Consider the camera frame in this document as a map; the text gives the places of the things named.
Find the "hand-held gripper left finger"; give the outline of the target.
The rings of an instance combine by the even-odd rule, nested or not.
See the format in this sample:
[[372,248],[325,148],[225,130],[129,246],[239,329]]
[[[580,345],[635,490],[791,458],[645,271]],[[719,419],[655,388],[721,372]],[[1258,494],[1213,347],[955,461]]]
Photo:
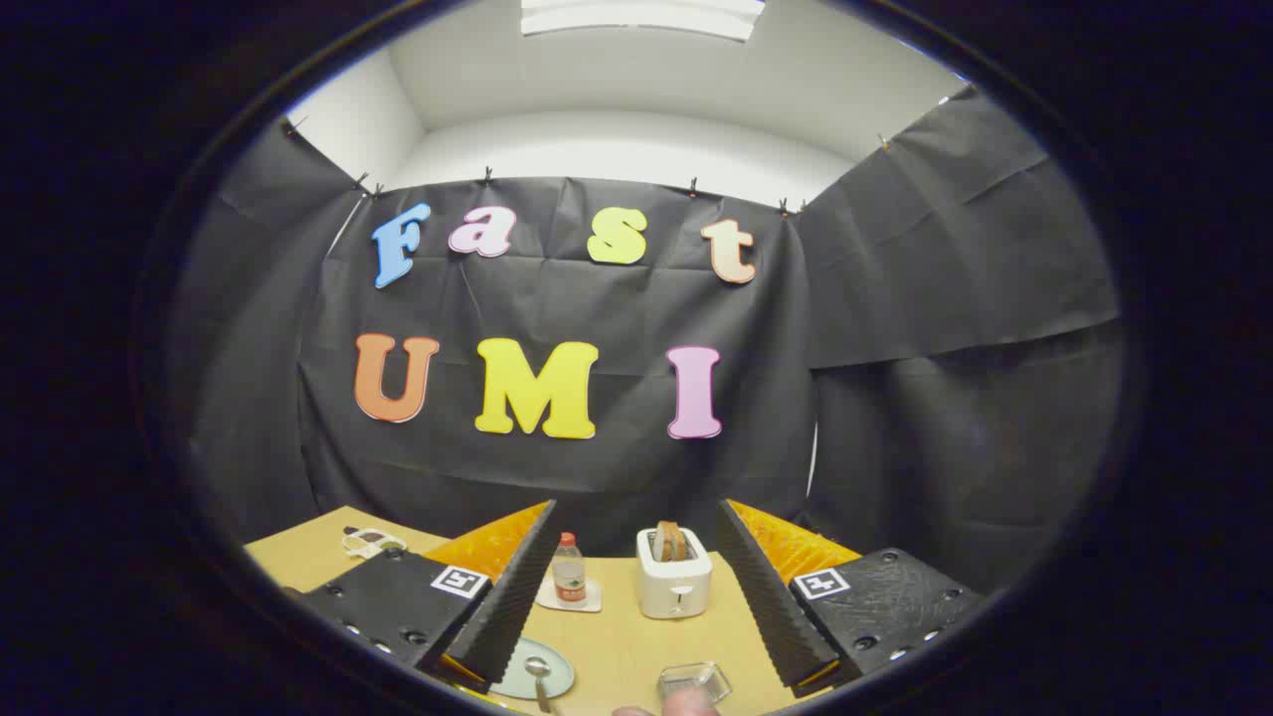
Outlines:
[[292,598],[406,669],[486,693],[503,679],[552,561],[556,506],[545,499],[424,554],[381,547]]

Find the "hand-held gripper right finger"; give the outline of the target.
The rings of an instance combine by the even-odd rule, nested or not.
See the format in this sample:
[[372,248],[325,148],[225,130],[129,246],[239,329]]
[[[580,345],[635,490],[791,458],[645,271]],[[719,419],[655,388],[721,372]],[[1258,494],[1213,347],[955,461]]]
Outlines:
[[796,696],[919,652],[983,599],[905,550],[858,554],[738,499],[721,499],[715,541]]

